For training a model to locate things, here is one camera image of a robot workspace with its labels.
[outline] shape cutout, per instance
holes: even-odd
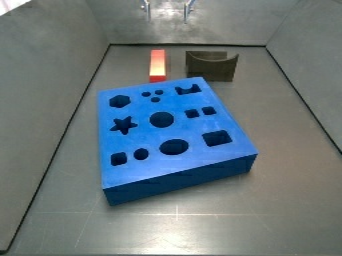
[[[150,117],[150,123],[158,128],[168,127],[174,120],[174,116],[167,112],[156,112]]]
[[[225,130],[205,133],[202,136],[209,147],[219,146],[233,141]]]
[[[186,110],[184,112],[186,112],[187,118],[199,117],[199,113],[195,109]]]
[[[217,110],[213,107],[205,107],[202,111],[206,116],[217,114]]]
[[[160,101],[160,98],[159,98],[159,97],[152,97],[152,98],[151,98],[151,101],[152,101],[154,103],[156,103],[156,102]]]
[[[132,117],[128,116],[124,119],[114,119],[115,126],[111,128],[111,131],[120,131],[123,135],[128,134],[128,130],[138,126],[138,124],[132,123]]]
[[[159,147],[163,154],[175,156],[183,154],[189,149],[189,143],[184,140],[167,140]]]
[[[180,87],[175,87],[178,95],[186,95],[197,92],[202,92],[198,84],[193,84],[190,89],[183,89]]]
[[[110,99],[110,106],[114,108],[123,108],[131,103],[131,99],[126,95],[116,95]]]
[[[155,94],[156,94],[156,95],[162,95],[163,93],[164,93],[163,90],[156,90],[156,91],[155,91]]]
[[[116,153],[111,155],[111,164],[112,166],[118,166],[127,163],[127,155],[124,152]]]
[[[148,150],[144,148],[139,148],[138,150],[135,150],[134,152],[134,158],[136,160],[144,160],[148,157]]]
[[[148,97],[148,96],[151,96],[151,92],[143,92],[142,95],[143,95],[144,97]]]

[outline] blue foam block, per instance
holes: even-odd
[[[98,101],[111,205],[250,171],[258,151],[203,78],[100,91]]]

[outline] dark gray block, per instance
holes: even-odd
[[[227,58],[227,52],[187,51],[187,77],[202,76],[207,81],[231,82],[239,54]]]

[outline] red block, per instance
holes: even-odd
[[[166,81],[166,50],[151,51],[150,83]]]

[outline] square hole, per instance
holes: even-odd
[[[217,110],[213,107],[205,107],[202,108],[202,111],[206,116],[217,114]]]
[[[111,164],[112,166],[122,165],[127,163],[127,155],[124,152],[111,155]]]
[[[187,118],[195,118],[199,117],[199,113],[195,109],[186,110]]]

